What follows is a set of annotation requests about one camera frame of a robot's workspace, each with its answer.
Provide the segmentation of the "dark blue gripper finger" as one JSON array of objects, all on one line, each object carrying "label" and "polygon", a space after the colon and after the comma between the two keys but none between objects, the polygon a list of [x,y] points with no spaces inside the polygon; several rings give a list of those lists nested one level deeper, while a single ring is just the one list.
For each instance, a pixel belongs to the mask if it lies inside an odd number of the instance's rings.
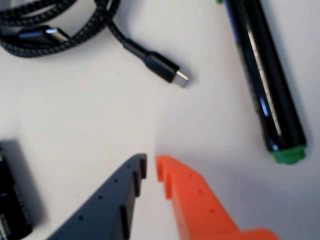
[{"label": "dark blue gripper finger", "polygon": [[133,155],[49,239],[128,240],[135,200],[146,177],[147,155]]}]

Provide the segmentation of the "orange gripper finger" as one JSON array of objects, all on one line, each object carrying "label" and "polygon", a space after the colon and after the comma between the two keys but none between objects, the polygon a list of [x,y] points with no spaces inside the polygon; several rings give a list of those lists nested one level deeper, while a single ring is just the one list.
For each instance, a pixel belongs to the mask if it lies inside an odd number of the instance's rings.
[{"label": "orange gripper finger", "polygon": [[158,181],[172,202],[182,240],[276,240],[265,228],[240,230],[209,185],[193,168],[167,156],[155,158]]}]

